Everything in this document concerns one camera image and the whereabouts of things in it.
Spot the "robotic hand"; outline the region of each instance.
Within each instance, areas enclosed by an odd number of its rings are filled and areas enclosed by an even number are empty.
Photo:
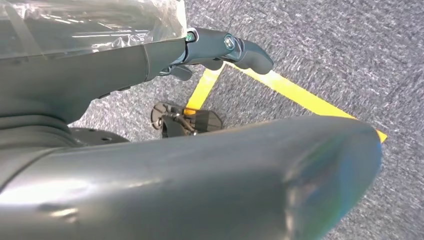
[[[191,71],[184,65],[201,64],[208,69],[218,70],[224,61],[241,69],[251,68],[258,74],[267,74],[273,61],[257,44],[234,37],[228,32],[205,28],[190,28],[186,37],[186,50],[175,62],[164,69],[160,76],[174,75],[185,81]]]

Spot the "yellow floor marking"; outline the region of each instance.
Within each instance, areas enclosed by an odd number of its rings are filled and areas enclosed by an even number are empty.
[[[251,69],[240,69],[233,64],[227,63],[231,67],[245,73],[246,75],[258,80],[259,82],[270,87],[272,90],[280,93],[281,95],[289,98],[295,103],[301,105],[302,107],[308,109],[309,111],[323,116],[335,116],[335,117],[344,117],[350,119],[356,119],[354,116],[349,115],[348,113],[342,111],[341,109],[331,105],[325,100],[315,96],[314,94],[308,92],[307,90],[296,85],[294,82],[288,80],[287,78],[282,77],[278,73],[271,71],[268,74],[260,75],[254,72]],[[380,141],[384,142],[387,138],[387,135],[378,131],[378,136]]]
[[[194,89],[193,94],[188,100],[188,103],[186,106],[186,108],[188,109],[184,110],[184,114],[187,114],[187,115],[195,114],[196,111],[194,110],[199,110],[202,107],[203,103],[206,101],[206,98],[208,97],[209,93],[214,87],[214,84],[218,80],[224,67],[225,67],[225,64],[223,64],[219,70],[213,71],[213,70],[206,69],[204,71],[203,75],[201,76],[199,80],[199,83]]]

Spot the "gray carpet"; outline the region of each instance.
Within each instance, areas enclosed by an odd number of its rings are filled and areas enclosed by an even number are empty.
[[[422,0],[188,0],[191,27],[254,41],[275,71],[388,135],[381,174],[329,240],[424,239],[424,2]],[[96,100],[77,126],[133,141],[157,101],[185,105],[203,72],[171,77]],[[227,127],[311,114],[227,67],[204,105]]]

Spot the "plastic wrap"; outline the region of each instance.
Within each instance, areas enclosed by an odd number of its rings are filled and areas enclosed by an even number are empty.
[[[0,0],[0,60],[184,38],[183,0]]]

